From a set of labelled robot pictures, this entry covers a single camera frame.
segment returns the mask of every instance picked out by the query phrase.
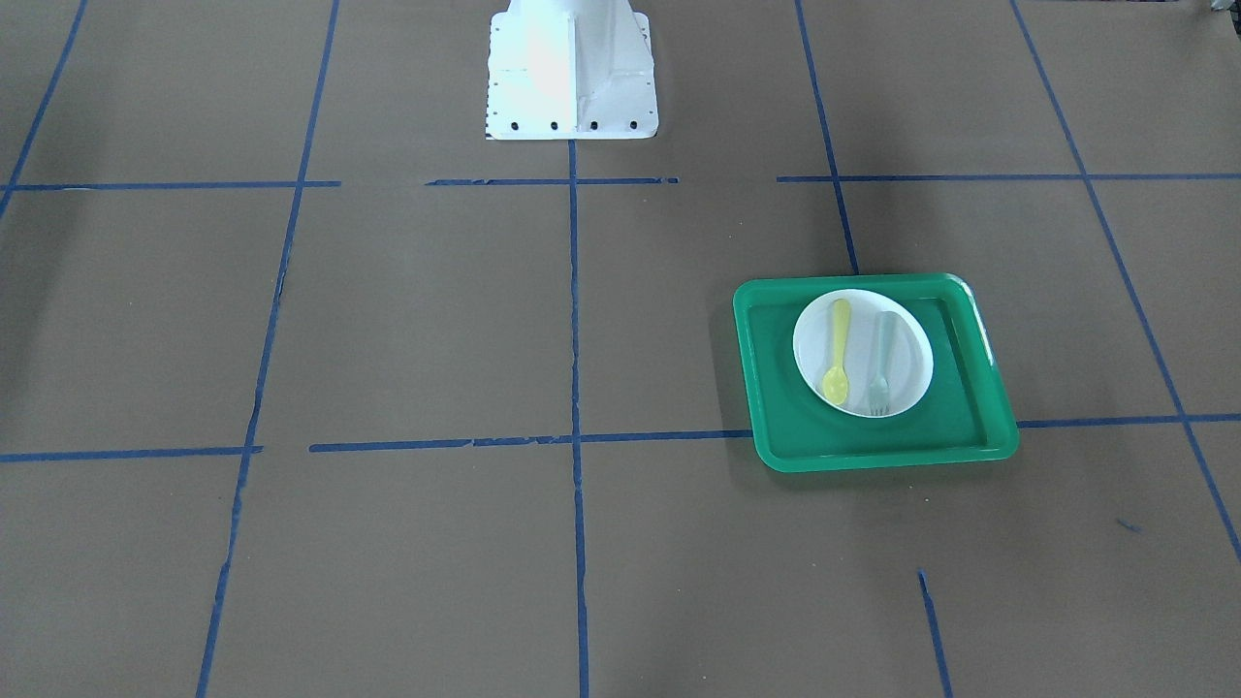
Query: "tray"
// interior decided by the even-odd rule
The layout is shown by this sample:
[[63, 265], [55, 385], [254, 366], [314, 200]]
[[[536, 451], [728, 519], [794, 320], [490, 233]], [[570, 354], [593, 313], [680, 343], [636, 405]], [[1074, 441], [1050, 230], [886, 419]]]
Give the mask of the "tray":
[[[810, 301], [862, 288], [892, 298], [931, 340], [934, 375], [908, 411], [867, 420], [833, 410], [802, 380], [793, 325]], [[997, 461], [1020, 435], [974, 294], [952, 274], [755, 279], [732, 298], [755, 448], [772, 469], [817, 472]]]

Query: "white plate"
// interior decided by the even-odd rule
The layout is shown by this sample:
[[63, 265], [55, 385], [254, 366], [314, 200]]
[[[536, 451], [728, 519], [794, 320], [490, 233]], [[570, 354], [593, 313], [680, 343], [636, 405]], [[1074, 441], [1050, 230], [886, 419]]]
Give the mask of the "white plate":
[[[831, 366], [831, 303], [844, 298], [851, 306], [849, 339], [845, 344], [845, 375], [849, 376], [849, 397], [844, 405], [831, 405], [823, 396], [823, 375]], [[860, 288], [833, 291], [815, 298], [802, 310], [793, 328], [793, 358], [805, 385], [820, 400], [859, 417], [870, 417], [866, 386], [875, 376], [875, 332], [879, 314], [896, 313], [892, 325], [892, 350], [887, 361], [889, 410], [885, 416], [898, 415], [926, 395], [931, 386], [934, 361], [931, 342], [918, 320], [900, 303], [886, 296]]]

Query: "yellow spoon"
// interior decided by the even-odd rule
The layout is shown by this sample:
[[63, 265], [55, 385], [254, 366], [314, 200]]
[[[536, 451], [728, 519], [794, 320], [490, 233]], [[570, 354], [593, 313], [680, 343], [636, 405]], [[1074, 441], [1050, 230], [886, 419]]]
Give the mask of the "yellow spoon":
[[833, 405], [844, 405], [849, 399], [849, 376], [845, 375], [845, 340], [849, 339], [849, 301], [831, 303], [831, 368], [823, 376], [823, 396]]

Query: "gray surface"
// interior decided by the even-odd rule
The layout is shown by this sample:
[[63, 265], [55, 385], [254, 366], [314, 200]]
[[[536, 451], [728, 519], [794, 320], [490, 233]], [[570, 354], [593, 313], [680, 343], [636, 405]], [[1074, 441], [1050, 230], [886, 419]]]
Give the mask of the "gray surface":
[[[27, 5], [0, 1], [4, 181], [76, 10]], [[737, 284], [850, 271], [831, 183], [776, 181], [829, 174], [795, 2], [639, 1], [663, 132], [576, 174], [680, 183], [576, 197], [423, 186], [571, 169], [482, 139], [504, 2], [418, 5], [340, 7], [308, 170], [340, 188], [0, 212], [0, 694], [187, 696], [206, 647], [212, 698], [568, 698], [581, 667], [596, 698], [942, 696], [920, 569], [957, 696], [1241, 684], [1193, 448], [1241, 515], [1237, 180], [1095, 183], [1191, 431], [1081, 180], [845, 183], [860, 270], [965, 277], [1051, 422], [1004, 463], [779, 476], [715, 430], [750, 426]], [[841, 174], [1076, 175], [1006, 2], [805, 5]], [[1241, 169], [1226, 15], [1021, 9], [1090, 171]], [[91, 2], [20, 183], [294, 180], [329, 10]], [[390, 441], [421, 448], [309, 451]]]

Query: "translucent fork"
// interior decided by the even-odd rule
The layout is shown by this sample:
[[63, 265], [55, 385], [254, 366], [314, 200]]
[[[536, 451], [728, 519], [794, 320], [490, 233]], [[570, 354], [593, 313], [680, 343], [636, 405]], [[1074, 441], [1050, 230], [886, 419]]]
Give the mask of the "translucent fork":
[[872, 417], [886, 416], [891, 400], [891, 390], [887, 386], [887, 360], [892, 355], [892, 324], [895, 322], [896, 313], [885, 310], [879, 314], [871, 364], [875, 366], [875, 378], [866, 386], [866, 414]]

